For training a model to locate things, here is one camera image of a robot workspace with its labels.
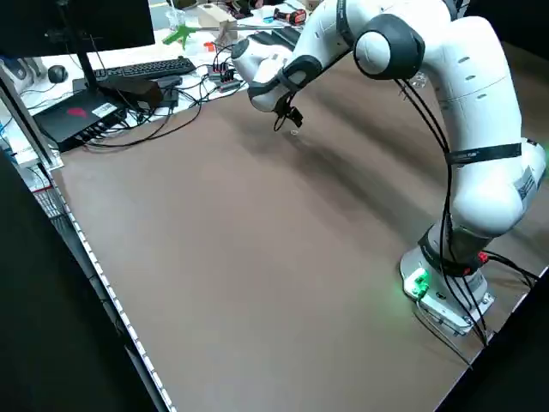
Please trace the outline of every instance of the green object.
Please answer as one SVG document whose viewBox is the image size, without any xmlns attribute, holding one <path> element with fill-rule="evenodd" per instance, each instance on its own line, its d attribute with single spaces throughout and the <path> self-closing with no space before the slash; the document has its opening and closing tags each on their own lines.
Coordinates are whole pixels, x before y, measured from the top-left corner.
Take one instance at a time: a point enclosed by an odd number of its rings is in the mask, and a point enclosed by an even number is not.
<svg viewBox="0 0 549 412">
<path fill-rule="evenodd" d="M 198 30 L 198 27 L 187 27 L 185 26 L 185 24 L 180 24 L 175 32 L 171 33 L 169 36 L 162 40 L 162 43 L 164 43 L 165 45 L 170 45 L 174 41 L 178 41 L 179 39 L 181 39 L 183 50 L 185 50 L 187 38 L 190 36 L 191 33 L 195 33 Z"/>
<path fill-rule="evenodd" d="M 423 268 L 417 268 L 404 282 L 404 288 L 422 300 L 429 290 L 429 273 Z"/>
</svg>

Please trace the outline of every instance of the black wall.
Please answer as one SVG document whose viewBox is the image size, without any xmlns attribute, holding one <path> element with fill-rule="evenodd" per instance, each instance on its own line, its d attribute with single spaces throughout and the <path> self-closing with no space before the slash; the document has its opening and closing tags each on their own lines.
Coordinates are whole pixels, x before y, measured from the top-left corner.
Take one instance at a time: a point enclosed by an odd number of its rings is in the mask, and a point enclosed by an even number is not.
<svg viewBox="0 0 549 412">
<path fill-rule="evenodd" d="M 0 153 L 6 411 L 157 410 L 81 267 Z"/>
</svg>

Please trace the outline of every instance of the label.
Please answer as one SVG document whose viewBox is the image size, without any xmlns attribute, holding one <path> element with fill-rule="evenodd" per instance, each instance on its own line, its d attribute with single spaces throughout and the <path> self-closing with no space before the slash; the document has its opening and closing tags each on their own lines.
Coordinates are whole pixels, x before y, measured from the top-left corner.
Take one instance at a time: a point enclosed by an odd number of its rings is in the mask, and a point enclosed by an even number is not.
<svg viewBox="0 0 549 412">
<path fill-rule="evenodd" d="M 112 105 L 111 103 L 105 103 L 104 105 L 99 106 L 97 109 L 92 110 L 92 113 L 98 118 L 103 118 L 107 114 L 111 114 L 116 110 L 117 110 L 116 106 Z"/>
<path fill-rule="evenodd" d="M 522 177 L 515 182 L 515 188 L 521 197 L 522 209 L 527 209 L 538 189 L 530 167 L 527 167 Z"/>
</svg>

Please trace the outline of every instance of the red object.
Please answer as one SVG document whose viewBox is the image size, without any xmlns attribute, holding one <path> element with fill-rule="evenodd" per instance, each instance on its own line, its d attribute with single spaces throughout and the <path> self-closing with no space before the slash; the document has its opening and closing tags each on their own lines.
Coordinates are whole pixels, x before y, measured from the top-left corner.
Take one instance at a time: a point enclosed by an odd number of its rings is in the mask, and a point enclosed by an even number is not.
<svg viewBox="0 0 549 412">
<path fill-rule="evenodd" d="M 305 23 L 307 12 L 303 9 L 299 9 L 292 13 L 282 13 L 279 9 L 274 9 L 273 17 L 278 20 L 287 21 L 290 24 L 302 24 Z"/>
<path fill-rule="evenodd" d="M 215 45 L 211 41 L 204 43 L 204 47 L 206 47 L 209 52 L 215 51 Z"/>
<path fill-rule="evenodd" d="M 488 262 L 488 255 L 486 253 L 484 253 L 483 251 L 480 251 L 479 252 L 479 259 L 483 264 L 485 264 L 485 263 Z"/>
<path fill-rule="evenodd" d="M 69 114 L 70 116 L 77 116 L 78 118 L 87 117 L 86 111 L 81 107 L 71 107 L 70 109 L 67 110 L 67 114 Z"/>
</svg>

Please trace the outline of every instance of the monitor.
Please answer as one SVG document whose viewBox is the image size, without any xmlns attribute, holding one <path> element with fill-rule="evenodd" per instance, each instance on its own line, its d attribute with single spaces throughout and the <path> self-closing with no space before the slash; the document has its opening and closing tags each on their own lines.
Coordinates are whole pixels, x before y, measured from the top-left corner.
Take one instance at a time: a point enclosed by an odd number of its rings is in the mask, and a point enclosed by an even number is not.
<svg viewBox="0 0 549 412">
<path fill-rule="evenodd" d="M 33 58 L 78 52 L 59 7 L 79 40 L 80 52 L 154 43 L 148 0 L 3 0 L 0 55 Z"/>
</svg>

